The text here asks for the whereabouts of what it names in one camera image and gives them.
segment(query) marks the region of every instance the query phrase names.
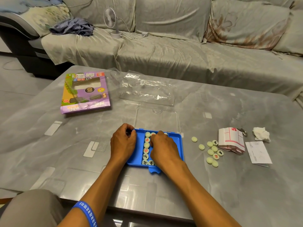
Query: floor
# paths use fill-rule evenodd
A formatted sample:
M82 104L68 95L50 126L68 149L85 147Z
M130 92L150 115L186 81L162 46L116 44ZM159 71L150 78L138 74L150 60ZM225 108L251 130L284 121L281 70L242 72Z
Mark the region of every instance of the floor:
M0 56L0 124L26 105L35 95L47 87L52 80L36 78L26 72L17 58ZM15 196L15 192L0 189L0 198Z

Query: purple box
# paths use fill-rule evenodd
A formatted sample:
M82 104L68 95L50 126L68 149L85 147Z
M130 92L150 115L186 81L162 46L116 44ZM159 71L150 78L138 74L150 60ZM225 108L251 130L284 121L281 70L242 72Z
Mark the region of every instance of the purple box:
M62 114L110 106L104 72L66 74Z

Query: white fan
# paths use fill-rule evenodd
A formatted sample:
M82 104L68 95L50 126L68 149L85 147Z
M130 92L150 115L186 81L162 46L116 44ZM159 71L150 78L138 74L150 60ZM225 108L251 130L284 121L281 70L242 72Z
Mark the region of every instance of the white fan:
M112 38L121 38L122 33L118 30L118 18L115 11L112 8L107 8L104 11L104 22L110 29L115 29L115 32L111 33Z

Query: coffee table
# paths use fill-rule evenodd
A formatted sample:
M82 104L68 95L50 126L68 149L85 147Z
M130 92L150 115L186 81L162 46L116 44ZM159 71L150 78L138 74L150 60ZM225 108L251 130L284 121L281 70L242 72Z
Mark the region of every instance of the coffee table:
M110 138L122 123L134 125L138 108L173 111L190 171L243 227L302 223L303 112L286 96L149 76L176 86L176 103L169 107L122 100L107 79L110 109L61 115L65 74L88 71L101 69L72 66L1 125L0 188L45 188L79 200L105 168ZM54 121L62 124L52 136L44 135ZM165 124L154 125L161 129ZM252 129L257 126L270 132L271 143L265 144L273 162L269 168L253 165L247 152L239 156L227 151L214 168L205 161L207 148L198 149L217 139L224 127L244 128L244 141L254 141ZM83 157L90 141L99 142L98 149L92 158ZM148 169L125 166L109 206L192 220L172 182Z

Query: blue wristband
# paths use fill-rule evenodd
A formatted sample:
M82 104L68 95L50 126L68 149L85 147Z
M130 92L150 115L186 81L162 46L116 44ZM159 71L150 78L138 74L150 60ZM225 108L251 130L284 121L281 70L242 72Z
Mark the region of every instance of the blue wristband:
M73 208L79 208L82 210L82 212L85 214L87 220L89 221L89 225L91 227L98 227L97 226L97 220L95 218L94 212L91 209L91 207L83 201L78 201Z

